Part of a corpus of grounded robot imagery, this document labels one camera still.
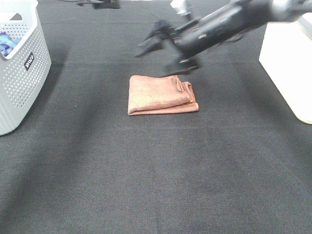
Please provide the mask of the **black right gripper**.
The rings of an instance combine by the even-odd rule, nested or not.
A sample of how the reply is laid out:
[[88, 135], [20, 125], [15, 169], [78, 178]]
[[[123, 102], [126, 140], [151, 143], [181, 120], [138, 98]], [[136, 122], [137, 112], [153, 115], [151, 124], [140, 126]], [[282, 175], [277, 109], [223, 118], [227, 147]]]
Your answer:
[[164, 66], [161, 77], [188, 75], [199, 68], [199, 63], [194, 56], [187, 54], [187, 46], [183, 44], [184, 40], [180, 32], [165, 20], [159, 20], [154, 24], [152, 37], [138, 45], [135, 57], [139, 58], [150, 52], [163, 49], [165, 40], [168, 40], [178, 50], [179, 56]]

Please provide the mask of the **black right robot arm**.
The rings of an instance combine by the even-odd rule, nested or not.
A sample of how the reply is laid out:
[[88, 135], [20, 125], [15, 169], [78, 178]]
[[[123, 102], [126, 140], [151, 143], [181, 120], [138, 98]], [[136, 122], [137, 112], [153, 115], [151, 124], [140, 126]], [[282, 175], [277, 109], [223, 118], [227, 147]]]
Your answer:
[[203, 18], [196, 18], [187, 0], [174, 0], [171, 7], [187, 19], [174, 28], [160, 19], [147, 38], [138, 45], [136, 57], [163, 48], [169, 40], [179, 57], [165, 66], [164, 76], [187, 75], [199, 68], [195, 56], [206, 49], [268, 22], [294, 22], [312, 11], [310, 0], [232, 0]]

